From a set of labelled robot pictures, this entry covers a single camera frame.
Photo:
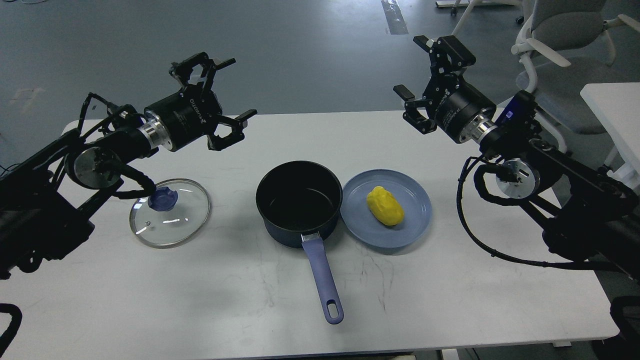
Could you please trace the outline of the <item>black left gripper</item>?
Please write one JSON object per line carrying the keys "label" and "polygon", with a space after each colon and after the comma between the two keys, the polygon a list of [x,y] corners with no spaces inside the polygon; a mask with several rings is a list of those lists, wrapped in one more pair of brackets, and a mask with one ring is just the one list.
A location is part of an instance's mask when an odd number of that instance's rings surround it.
{"label": "black left gripper", "polygon": [[[169,75],[178,82],[181,91],[169,95],[144,108],[149,121],[158,121],[167,132],[163,146],[176,152],[193,141],[206,136],[211,151],[222,151],[245,139],[244,130],[258,110],[249,109],[236,117],[222,114],[217,96],[212,92],[217,71],[235,64],[235,58],[219,60],[200,52],[179,63],[171,63]],[[217,134],[219,125],[230,132]]]}

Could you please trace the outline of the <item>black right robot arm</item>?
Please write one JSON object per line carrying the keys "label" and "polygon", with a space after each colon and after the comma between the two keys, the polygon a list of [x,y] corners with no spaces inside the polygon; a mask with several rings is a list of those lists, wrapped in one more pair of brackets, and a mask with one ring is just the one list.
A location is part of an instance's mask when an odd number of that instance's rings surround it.
{"label": "black right robot arm", "polygon": [[[418,35],[413,41],[429,55],[430,79],[421,96],[402,84],[393,87],[404,103],[403,119],[424,135],[442,129],[457,144],[478,145],[480,154],[464,163],[455,195],[470,239],[490,256],[514,264],[619,272],[638,283],[638,194],[542,139],[532,93],[517,92],[496,115],[496,104],[465,80],[464,71],[476,58],[457,37]],[[522,209],[541,228],[548,251],[564,261],[521,259],[478,239],[463,207],[470,175],[480,198]]]}

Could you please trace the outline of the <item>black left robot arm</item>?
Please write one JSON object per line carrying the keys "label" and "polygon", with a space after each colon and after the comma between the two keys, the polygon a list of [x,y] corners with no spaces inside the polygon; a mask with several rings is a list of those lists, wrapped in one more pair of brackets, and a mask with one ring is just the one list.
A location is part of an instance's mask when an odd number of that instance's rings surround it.
{"label": "black left robot arm", "polygon": [[43,260],[61,260],[85,243],[91,218],[110,198],[151,196],[157,186],[131,166],[164,147],[177,152],[201,137],[211,151],[245,138],[250,109],[223,114],[214,92],[218,71],[236,63],[206,52],[172,63],[180,89],[138,112],[87,94],[77,125],[1,176],[0,273],[36,271]]}

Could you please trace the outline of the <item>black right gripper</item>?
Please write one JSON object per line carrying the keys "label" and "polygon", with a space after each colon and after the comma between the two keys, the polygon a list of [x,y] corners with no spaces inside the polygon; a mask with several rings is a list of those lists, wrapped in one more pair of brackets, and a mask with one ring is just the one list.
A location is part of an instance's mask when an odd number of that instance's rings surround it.
{"label": "black right gripper", "polygon": [[423,115],[429,100],[416,99],[404,84],[393,87],[404,105],[402,118],[423,135],[439,127],[457,144],[467,141],[466,127],[480,114],[492,118],[496,104],[475,86],[464,82],[464,71],[477,58],[455,35],[428,38],[416,35],[413,42],[429,55],[430,79],[423,96],[436,96],[435,121]]}

